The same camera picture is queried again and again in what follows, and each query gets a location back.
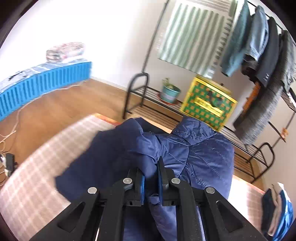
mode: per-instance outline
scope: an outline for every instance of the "green striped towel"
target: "green striped towel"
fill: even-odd
[[[232,27],[237,0],[179,0],[159,59],[212,79]]]

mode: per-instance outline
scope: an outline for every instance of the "green plant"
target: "green plant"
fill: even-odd
[[[165,86],[168,89],[173,90],[174,89],[174,85],[170,84],[170,79],[169,78],[165,78],[163,80],[163,86]]]

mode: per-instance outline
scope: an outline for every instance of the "navy blue jacket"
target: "navy blue jacket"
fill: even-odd
[[[89,187],[111,187],[125,178],[129,169],[138,167],[145,175],[144,206],[149,214],[140,216],[143,213],[130,208],[123,239],[158,240],[160,233],[165,240],[176,240],[175,207],[163,207],[156,193],[160,156],[165,167],[192,187],[212,186],[228,198],[233,146],[222,134],[192,117],[184,117],[171,134],[142,118],[128,119],[115,129],[98,132],[90,147],[56,177],[56,187],[73,201]],[[157,230],[155,225],[159,233],[147,230]]]

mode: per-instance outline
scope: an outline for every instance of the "yellow label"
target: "yellow label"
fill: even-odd
[[[221,117],[223,115],[223,111],[218,109],[217,107],[213,107],[210,103],[206,102],[205,100],[196,97],[195,104],[201,106],[202,108],[205,108],[206,110],[212,112],[214,115]]]

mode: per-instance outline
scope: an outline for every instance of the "baseboard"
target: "baseboard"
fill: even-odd
[[[116,87],[116,88],[121,89],[121,90],[124,90],[124,91],[127,91],[127,87],[124,87],[122,85],[118,85],[118,84],[115,84],[113,82],[110,82],[110,81],[107,81],[107,80],[103,80],[103,79],[100,79],[100,78],[97,78],[97,77],[94,77],[94,76],[91,76],[91,79],[100,81],[102,83],[105,83],[107,85],[111,85],[113,87]]]

